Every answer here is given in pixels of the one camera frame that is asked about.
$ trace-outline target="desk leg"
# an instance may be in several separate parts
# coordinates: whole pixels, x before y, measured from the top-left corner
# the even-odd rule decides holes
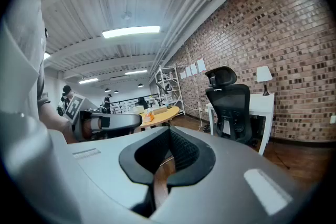
[[[214,135],[215,133],[215,117],[214,117],[214,110],[211,108],[208,108],[209,113],[209,121],[210,121],[210,133],[211,135]]]
[[[272,116],[273,116],[273,114],[269,114],[268,116],[266,116],[264,133],[262,135],[263,140],[261,140],[261,145],[260,145],[260,149],[259,149],[259,154],[260,155],[262,155],[264,153],[266,144],[268,143],[269,137],[271,135]]]

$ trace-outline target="wall outlet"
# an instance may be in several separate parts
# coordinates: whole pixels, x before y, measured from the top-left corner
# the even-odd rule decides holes
[[[336,123],[336,115],[331,116],[330,118],[330,124],[335,124]]]

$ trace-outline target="table lamp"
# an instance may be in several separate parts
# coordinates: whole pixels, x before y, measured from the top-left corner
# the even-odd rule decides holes
[[[263,96],[269,95],[267,91],[266,81],[272,80],[271,72],[268,69],[268,66],[258,67],[257,68],[257,81],[264,83],[264,93]]]

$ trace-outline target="white shelving unit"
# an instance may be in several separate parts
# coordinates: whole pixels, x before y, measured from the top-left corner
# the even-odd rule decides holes
[[[155,73],[155,81],[162,86],[163,89],[166,89],[167,85],[170,85],[172,90],[166,90],[168,95],[164,94],[161,91],[160,102],[162,105],[175,105],[180,108],[178,115],[184,114],[184,104],[182,100],[180,83],[178,81],[178,76],[176,72],[176,66],[172,67],[159,67]],[[158,93],[160,93],[160,88],[156,86]]]

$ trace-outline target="round wooden table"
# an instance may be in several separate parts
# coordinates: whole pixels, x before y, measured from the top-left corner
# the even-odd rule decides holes
[[[154,115],[154,119],[151,122],[144,122],[145,116],[147,114],[147,109],[140,115],[142,116],[142,124],[139,126],[141,128],[150,127],[154,125],[159,125],[160,123],[166,122],[174,118],[178,112],[180,111],[180,108],[177,106],[172,106],[171,109],[168,109],[166,112]]]

